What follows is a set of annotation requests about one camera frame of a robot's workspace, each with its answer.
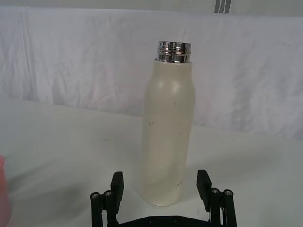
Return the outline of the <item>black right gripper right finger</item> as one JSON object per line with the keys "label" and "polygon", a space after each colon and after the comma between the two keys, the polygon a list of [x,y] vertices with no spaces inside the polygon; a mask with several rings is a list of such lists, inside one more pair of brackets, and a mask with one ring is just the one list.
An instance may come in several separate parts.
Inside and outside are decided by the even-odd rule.
{"label": "black right gripper right finger", "polygon": [[220,191],[212,187],[206,170],[197,172],[197,189],[206,212],[209,213],[208,223],[212,227],[235,226],[234,193],[230,189]]}

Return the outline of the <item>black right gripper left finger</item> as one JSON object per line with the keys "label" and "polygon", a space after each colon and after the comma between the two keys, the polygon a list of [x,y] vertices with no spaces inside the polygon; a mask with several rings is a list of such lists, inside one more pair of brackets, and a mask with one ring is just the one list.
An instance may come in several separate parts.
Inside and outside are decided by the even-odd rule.
{"label": "black right gripper left finger", "polygon": [[120,202],[124,191],[123,172],[114,172],[110,190],[103,194],[93,192],[90,195],[91,201],[91,222],[92,227],[102,227],[102,211],[107,213],[107,227],[118,227],[116,215],[119,212]]}

